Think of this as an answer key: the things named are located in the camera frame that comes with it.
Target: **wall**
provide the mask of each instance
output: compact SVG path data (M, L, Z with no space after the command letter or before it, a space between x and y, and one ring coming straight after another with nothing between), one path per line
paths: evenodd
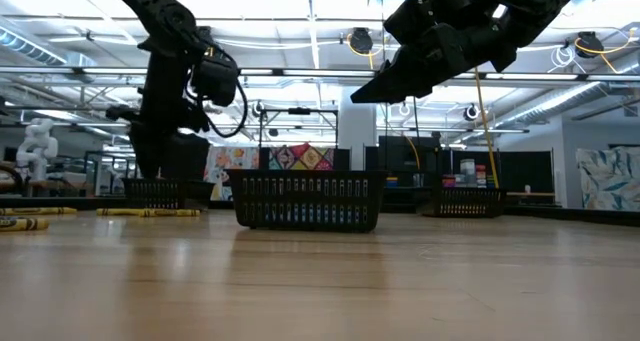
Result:
M633 125L604 125L587 122L564 123L564 157L567 160L566 187L569 208L582 208L580 172L576 151L607 150L609 144L640 144L640 128Z
M546 125L531 125L528 134L504 134L496 141L500 151L553 151L553 173L556 201L567 206L565 183L565 153L563 120L560 116L549 119Z
M53 136L58 139L58 155L84 157L86 151L102 149L102 139L83 132L54 128ZM0 129L0 160L4 160L5 147L18 147L24 141L24 128Z

